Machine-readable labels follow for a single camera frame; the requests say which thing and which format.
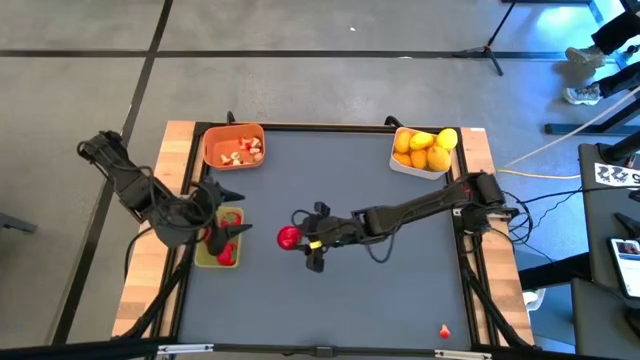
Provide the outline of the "white plastic basket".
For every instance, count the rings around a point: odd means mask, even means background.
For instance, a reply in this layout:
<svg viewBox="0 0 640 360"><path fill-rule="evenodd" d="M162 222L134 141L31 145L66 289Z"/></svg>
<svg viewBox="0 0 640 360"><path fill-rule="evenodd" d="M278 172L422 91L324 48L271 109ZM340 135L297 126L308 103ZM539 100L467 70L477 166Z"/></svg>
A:
<svg viewBox="0 0 640 360"><path fill-rule="evenodd" d="M400 127L395 131L395 133L398 130L410 131L412 133L412 135L414 133L416 133L416 132L431 133L435 137L435 141L431 146L436 145L436 137L442 131L441 130L441 131L439 131L437 133L433 133L431 131L420 131L420 130L417 130L417 129L407 128L407 127ZM454 149L452 149L451 151L449 151L449 153L451 155L451 166L452 166L452 152L456 149L456 147ZM403 166L403 165L399 164L396 160L393 159L393 153L394 153L394 139L393 139L393 144L392 144L392 147L391 147L391 156L390 156L390 160L389 160L389 166L394 171L405 173L405 174L408 174L408 175L421 177L421 178L424 178L424 179L429 179L429 180L436 180L436 179L440 178L441 176L443 176L446 173L446 172L432 172L432 171L429 170L429 168L427 168L426 170L419 170L419 169L414 168L413 166L411 166L411 167Z"/></svg>

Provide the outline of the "silver frame bracket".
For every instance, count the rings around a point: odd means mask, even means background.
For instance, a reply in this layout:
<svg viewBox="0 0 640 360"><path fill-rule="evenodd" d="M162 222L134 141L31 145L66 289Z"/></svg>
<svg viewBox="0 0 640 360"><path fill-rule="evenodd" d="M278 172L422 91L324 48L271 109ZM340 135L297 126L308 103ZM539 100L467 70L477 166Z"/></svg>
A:
<svg viewBox="0 0 640 360"><path fill-rule="evenodd" d="M213 352L213 344L164 344L159 345L157 355L180 355Z"/></svg>
<svg viewBox="0 0 640 360"><path fill-rule="evenodd" d="M445 360L493 360L490 353L435 349L434 357Z"/></svg>

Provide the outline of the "black desk leg frame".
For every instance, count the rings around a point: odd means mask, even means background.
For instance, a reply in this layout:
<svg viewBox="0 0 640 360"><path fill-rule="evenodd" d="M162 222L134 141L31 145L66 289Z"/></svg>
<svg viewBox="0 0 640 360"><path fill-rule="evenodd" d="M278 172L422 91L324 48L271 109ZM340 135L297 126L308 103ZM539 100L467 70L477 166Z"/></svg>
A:
<svg viewBox="0 0 640 360"><path fill-rule="evenodd" d="M542 130L546 135L624 137L640 131L640 125L630 125L630 122L638 118L640 118L640 87L635 87L584 124L547 123Z"/></svg>

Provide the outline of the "grey furniture foot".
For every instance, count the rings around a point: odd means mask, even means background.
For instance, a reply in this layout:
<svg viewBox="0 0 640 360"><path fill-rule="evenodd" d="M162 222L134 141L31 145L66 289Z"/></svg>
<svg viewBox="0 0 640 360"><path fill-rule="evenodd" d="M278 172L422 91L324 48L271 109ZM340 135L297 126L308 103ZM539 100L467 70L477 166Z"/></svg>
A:
<svg viewBox="0 0 640 360"><path fill-rule="evenodd" d="M24 233L35 233L38 226L0 212L0 229L14 229Z"/></svg>

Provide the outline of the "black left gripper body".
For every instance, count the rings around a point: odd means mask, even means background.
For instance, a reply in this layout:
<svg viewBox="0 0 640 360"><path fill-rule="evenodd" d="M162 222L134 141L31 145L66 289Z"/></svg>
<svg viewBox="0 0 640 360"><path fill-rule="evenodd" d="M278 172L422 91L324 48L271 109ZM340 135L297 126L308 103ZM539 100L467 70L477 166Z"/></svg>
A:
<svg viewBox="0 0 640 360"><path fill-rule="evenodd" d="M192 194L192 200L196 204L196 210L198 212L196 223L200 226L200 234L198 235L198 241L204 232L205 228L211 227L212 230L221 229L217 223L216 212L221 202L221 189L224 188L217 181L206 180L202 183L194 183L196 190Z"/></svg>

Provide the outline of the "person's leg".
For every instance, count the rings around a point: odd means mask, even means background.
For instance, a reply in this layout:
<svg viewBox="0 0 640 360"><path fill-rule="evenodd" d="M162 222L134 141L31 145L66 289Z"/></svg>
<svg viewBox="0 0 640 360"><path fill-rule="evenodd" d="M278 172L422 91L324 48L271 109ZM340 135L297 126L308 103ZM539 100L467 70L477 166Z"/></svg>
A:
<svg viewBox="0 0 640 360"><path fill-rule="evenodd" d="M639 87L640 61L625 67L614 75L598 80L597 83L603 98L608 98L623 90Z"/></svg>
<svg viewBox="0 0 640 360"><path fill-rule="evenodd" d="M624 12L591 35L594 45L605 55L612 54L629 39L640 35L640 11Z"/></svg>

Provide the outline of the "yellow-green plastic basket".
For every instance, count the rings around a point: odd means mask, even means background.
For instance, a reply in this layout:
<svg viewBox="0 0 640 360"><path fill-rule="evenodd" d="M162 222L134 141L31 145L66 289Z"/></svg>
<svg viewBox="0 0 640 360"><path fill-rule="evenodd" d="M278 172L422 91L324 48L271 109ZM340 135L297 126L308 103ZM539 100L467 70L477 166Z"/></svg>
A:
<svg viewBox="0 0 640 360"><path fill-rule="evenodd" d="M217 211L217 223L219 224L219 220L221 218L221 215L224 212L228 212L228 211L236 211L236 212L240 212L242 214L242 223L244 223L244 211L242 208L240 207L220 207ZM207 248L206 248L206 244L204 242L200 242L196 245L196 251L195 251L195 256L194 256L194 263L197 267L201 267L201 268L218 268L218 269L232 269L232 268L236 268L239 265L240 262L240 252L241 252L241 243L242 243L242 236L239 235L233 239L230 240L229 243L233 243L237 246L237 263L234 267L223 267L223 266L219 266L216 260L216 256L212 256L208 253Z"/></svg>

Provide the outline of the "dark grey desk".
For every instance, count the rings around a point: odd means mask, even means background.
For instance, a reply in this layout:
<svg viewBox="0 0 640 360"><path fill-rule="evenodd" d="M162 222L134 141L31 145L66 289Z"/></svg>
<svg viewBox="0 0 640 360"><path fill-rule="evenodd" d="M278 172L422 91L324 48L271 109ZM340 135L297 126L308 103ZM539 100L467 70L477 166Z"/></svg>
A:
<svg viewBox="0 0 640 360"><path fill-rule="evenodd" d="M578 147L578 153L592 280L624 295L607 242L610 238L633 239L615 214L620 213L640 222L640 201L629 197L632 191L640 189L598 184L594 178L594 164L608 164L601 159L599 148L582 144Z"/></svg>

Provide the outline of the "yellow lemon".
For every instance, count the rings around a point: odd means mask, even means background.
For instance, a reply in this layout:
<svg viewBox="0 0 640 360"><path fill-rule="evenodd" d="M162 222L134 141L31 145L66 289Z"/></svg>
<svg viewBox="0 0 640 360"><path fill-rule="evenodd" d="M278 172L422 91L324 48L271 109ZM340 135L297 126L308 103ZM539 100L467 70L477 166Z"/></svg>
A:
<svg viewBox="0 0 640 360"><path fill-rule="evenodd" d="M447 151L454 149L457 144L458 133L453 128L443 129L436 137L436 145Z"/></svg>
<svg viewBox="0 0 640 360"><path fill-rule="evenodd" d="M409 146L413 151L422 150L430 147L435 141L435 137L431 133L416 132L409 141Z"/></svg>

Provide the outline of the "smartphone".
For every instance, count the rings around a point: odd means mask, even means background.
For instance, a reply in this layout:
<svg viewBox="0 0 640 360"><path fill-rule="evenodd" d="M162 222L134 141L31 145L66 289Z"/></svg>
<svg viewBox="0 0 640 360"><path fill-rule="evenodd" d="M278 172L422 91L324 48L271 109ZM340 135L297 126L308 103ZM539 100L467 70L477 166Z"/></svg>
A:
<svg viewBox="0 0 640 360"><path fill-rule="evenodd" d="M610 238L607 244L622 293L629 299L640 299L640 241Z"/></svg>

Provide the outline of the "black tripod stand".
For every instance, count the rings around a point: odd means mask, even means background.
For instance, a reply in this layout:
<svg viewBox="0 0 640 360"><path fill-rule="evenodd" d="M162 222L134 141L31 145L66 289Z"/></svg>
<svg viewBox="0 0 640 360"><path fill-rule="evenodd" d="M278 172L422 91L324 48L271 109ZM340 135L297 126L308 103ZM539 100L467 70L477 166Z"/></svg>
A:
<svg viewBox="0 0 640 360"><path fill-rule="evenodd" d="M500 31L502 30L504 24L506 23L507 19L509 18L510 14L512 13L513 9L515 8L517 2L518 0L508 0L509 8L506 10L501 21L499 22L499 24L493 31L492 35L484 45L453 52L451 54L451 57L457 58L457 59L480 59L480 58L488 59L492 63L493 67L495 68L497 75L502 77L504 75L504 72L492 49L492 46L497 36L499 35Z"/></svg>

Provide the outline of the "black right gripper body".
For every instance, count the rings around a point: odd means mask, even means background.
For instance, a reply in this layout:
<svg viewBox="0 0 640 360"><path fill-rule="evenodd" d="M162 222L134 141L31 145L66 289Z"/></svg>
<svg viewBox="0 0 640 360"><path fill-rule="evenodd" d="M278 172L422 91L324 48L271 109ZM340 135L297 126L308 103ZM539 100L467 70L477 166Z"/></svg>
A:
<svg viewBox="0 0 640 360"><path fill-rule="evenodd" d="M305 214L298 225L308 227L311 248L331 247L361 244L365 238L363 225L358 218L340 218L331 215L331 210L324 202L314 203L314 212L299 210Z"/></svg>

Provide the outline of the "black aluminium rig frame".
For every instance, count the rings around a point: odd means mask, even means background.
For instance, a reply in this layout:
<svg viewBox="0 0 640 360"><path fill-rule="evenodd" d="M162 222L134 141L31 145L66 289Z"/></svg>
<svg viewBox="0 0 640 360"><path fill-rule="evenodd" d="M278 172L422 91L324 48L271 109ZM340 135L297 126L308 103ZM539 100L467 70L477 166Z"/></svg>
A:
<svg viewBox="0 0 640 360"><path fill-rule="evenodd" d="M398 205L470 174L436 180L389 167L393 126L258 124L261 166L219 171L204 162L204 133L224 123L199 123L182 193L217 181L245 196L236 268L201 268L187 243L166 271L147 310L108 341L0 351L0 360L126 360L155 357L159 345L213 344L213 352L336 356L434 357L435 349L490 353L508 359L529 345L508 324L475 276L464 240L489 228L488 215L452 210L414 221L373 245L324 249L324 271L306 268L305 252L286 251L277 234L324 202L331 214ZM439 335L446 324L449 339Z"/></svg>

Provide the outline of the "wooden table side board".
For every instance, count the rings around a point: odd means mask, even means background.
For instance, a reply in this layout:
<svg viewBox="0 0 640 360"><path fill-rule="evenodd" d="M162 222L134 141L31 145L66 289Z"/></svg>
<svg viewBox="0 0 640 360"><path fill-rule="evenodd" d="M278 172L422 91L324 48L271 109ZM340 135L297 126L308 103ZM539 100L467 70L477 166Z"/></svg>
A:
<svg viewBox="0 0 640 360"><path fill-rule="evenodd" d="M464 149L464 163L470 172L496 173L484 128L462 128L459 145ZM482 252L493 302L516 333L534 345L512 243L490 230L482 237Z"/></svg>
<svg viewBox="0 0 640 360"><path fill-rule="evenodd" d="M174 194L182 193L195 125L194 121L169 121L159 146L154 173ZM129 330L151 305L161 288L166 261L174 259L152 231L135 242L131 256L113 336Z"/></svg>

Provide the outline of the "white object under table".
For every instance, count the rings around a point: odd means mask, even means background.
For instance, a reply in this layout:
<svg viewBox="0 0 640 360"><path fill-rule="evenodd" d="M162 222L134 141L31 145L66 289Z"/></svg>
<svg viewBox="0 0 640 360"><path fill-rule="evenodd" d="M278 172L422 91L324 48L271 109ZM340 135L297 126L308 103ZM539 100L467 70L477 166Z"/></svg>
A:
<svg viewBox="0 0 640 360"><path fill-rule="evenodd" d="M522 293L522 296L526 310L528 312L537 311L542 305L545 293L545 288L524 291Z"/></svg>

